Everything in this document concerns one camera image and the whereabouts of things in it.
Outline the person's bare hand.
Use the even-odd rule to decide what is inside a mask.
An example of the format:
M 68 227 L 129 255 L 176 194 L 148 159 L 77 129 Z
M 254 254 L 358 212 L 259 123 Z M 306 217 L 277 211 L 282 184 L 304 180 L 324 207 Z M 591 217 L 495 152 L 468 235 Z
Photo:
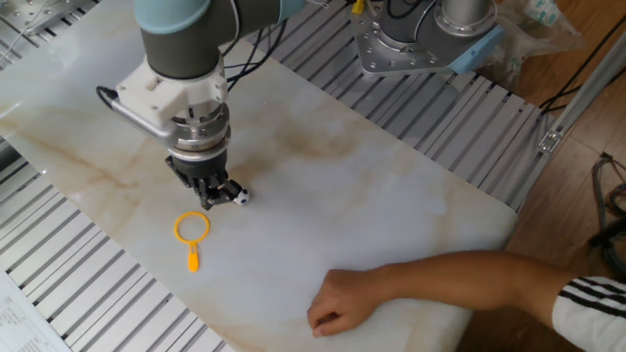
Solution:
M 336 335 L 357 328 L 393 297 L 391 289 L 378 270 L 329 271 L 307 310 L 313 336 Z

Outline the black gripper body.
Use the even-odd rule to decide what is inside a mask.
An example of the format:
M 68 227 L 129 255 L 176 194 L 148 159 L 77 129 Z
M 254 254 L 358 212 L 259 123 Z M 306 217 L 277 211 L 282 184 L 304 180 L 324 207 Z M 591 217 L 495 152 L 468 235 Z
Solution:
M 216 189 L 228 180 L 226 171 L 227 152 L 204 161 L 187 161 L 168 156 L 165 163 L 187 188 L 196 191 L 201 186 Z

